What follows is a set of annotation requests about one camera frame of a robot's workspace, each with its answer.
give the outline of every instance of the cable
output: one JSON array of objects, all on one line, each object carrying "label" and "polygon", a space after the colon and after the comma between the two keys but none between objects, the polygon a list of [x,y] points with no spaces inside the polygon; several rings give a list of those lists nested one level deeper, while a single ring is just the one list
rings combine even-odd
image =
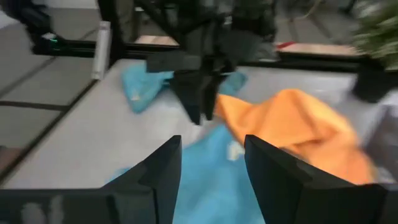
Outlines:
[{"label": "cable", "polygon": [[314,2],[313,6],[310,8],[310,10],[308,10],[308,12],[304,16],[294,17],[294,18],[289,18],[289,19],[279,19],[279,20],[277,20],[277,22],[291,22],[291,21],[295,21],[295,20],[306,19],[309,16],[311,16],[318,9],[318,6],[322,3],[322,1],[323,0],[316,0]]}]

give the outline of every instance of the wooden board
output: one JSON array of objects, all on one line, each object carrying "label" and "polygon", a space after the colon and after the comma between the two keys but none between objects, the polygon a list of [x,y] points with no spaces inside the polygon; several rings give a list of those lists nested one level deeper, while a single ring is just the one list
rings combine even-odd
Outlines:
[{"label": "wooden board", "polygon": [[[157,44],[157,45],[173,45],[178,43],[167,36],[142,35],[136,41],[137,44]],[[280,50],[281,52],[293,52],[303,54],[322,54],[322,55],[360,55],[355,49],[349,45],[326,45],[326,44],[304,44],[296,43]]]}]

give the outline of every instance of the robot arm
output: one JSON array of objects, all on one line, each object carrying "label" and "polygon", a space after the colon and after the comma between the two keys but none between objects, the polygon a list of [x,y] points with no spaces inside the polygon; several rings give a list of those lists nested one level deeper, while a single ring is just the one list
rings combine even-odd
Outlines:
[{"label": "robot arm", "polygon": [[0,6],[6,15],[25,25],[35,47],[46,49],[54,44],[62,45],[63,38],[51,28],[50,16],[32,0],[0,0]]}]

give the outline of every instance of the black metal frame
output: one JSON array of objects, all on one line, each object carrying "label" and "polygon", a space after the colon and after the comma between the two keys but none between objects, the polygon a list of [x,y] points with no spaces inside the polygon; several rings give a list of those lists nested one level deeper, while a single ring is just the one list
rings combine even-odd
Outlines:
[{"label": "black metal frame", "polygon": [[[131,59],[146,59],[149,55],[156,52],[165,52],[169,50],[176,50],[179,46],[169,45],[151,45],[151,44],[125,44],[121,37],[121,28],[119,26],[118,16],[116,14],[116,6],[114,1],[98,0],[99,11],[102,20],[110,21],[111,23],[111,51],[109,55],[109,67],[122,58]],[[174,33],[169,29],[166,22],[162,22],[161,18],[157,18],[153,14],[153,10],[147,4],[138,4],[136,6],[142,7],[146,13],[151,14],[152,19],[159,23],[168,35],[181,43],[179,34]],[[67,48],[63,49],[43,49],[39,46],[33,46],[32,51],[37,55],[52,55],[52,56],[67,56],[67,57],[83,57],[93,58],[95,55],[95,42],[84,40],[66,40]],[[301,54],[280,52],[280,61],[277,62],[243,62],[240,66],[250,67],[267,67],[267,68],[286,68],[299,70],[315,70],[325,72],[340,72],[340,73],[355,73],[358,65],[361,63],[362,56],[336,56],[336,55],[317,55],[317,54]],[[76,105],[76,103],[87,93],[96,83],[93,80],[74,100],[70,105],[45,105],[38,103],[22,103],[11,101],[0,101],[0,106],[15,106],[22,108],[35,108],[41,110],[54,110],[61,113],[37,136],[22,154],[2,173],[0,173],[0,184],[4,179],[11,174],[11,172],[22,162],[25,157],[38,145],[39,142],[57,125],[57,123]]]}]

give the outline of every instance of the gray floor tile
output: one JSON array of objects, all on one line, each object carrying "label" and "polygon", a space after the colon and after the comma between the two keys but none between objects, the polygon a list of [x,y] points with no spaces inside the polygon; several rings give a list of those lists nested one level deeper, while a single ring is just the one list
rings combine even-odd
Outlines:
[{"label": "gray floor tile", "polygon": [[96,9],[55,9],[50,8],[53,28],[65,39],[77,40],[98,27],[100,14]]},{"label": "gray floor tile", "polygon": [[68,105],[91,80],[92,58],[59,57],[2,100]]},{"label": "gray floor tile", "polygon": [[56,111],[0,106],[0,145],[26,147],[57,115]]},{"label": "gray floor tile", "polygon": [[0,91],[49,58],[32,55],[23,25],[0,29]]}]

